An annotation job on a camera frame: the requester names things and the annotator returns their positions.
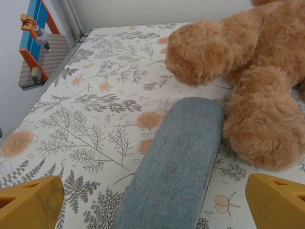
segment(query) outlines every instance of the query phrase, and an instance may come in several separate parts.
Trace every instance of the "floral tablecloth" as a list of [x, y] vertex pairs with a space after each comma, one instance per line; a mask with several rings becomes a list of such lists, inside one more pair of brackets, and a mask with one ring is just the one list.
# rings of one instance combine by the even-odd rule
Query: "floral tablecloth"
[[[220, 79], [179, 84], [165, 66], [165, 38], [183, 24], [95, 29], [1, 149], [0, 188], [60, 175], [57, 229], [113, 229], [115, 214], [171, 106], [188, 96], [228, 101]], [[293, 97], [304, 111], [298, 91]], [[221, 142], [197, 229], [255, 229], [244, 188], [260, 172]], [[305, 160], [271, 175], [305, 183]]]

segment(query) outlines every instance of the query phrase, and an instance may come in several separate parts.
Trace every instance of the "gray wall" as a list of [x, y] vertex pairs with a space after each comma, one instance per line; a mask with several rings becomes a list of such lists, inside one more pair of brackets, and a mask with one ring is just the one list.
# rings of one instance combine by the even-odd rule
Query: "gray wall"
[[85, 30], [215, 20], [251, 8], [250, 0], [73, 0]]

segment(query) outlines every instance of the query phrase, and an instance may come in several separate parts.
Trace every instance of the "yellow plastic part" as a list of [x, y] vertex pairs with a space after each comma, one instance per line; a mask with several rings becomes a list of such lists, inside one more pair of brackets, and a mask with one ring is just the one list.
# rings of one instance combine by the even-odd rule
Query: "yellow plastic part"
[[251, 174], [245, 195], [257, 229], [305, 229], [305, 185]]
[[64, 189], [49, 176], [0, 190], [0, 229], [54, 229]]

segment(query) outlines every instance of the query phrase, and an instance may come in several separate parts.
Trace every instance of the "blue-gray fabric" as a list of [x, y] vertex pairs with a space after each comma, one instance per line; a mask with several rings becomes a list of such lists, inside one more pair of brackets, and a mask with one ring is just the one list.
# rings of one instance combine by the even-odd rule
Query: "blue-gray fabric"
[[116, 229], [196, 228], [224, 118], [212, 100], [174, 104], [126, 190]]

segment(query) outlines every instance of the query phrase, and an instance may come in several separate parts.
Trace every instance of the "fluffy fur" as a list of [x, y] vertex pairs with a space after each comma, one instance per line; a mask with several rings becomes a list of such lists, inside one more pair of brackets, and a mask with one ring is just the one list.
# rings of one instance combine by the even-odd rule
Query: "fluffy fur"
[[189, 86], [227, 79], [234, 89], [224, 137], [251, 165], [282, 171], [305, 152], [305, 119], [290, 96], [296, 84], [305, 90], [305, 0], [252, 4], [258, 7], [174, 31], [165, 64]]

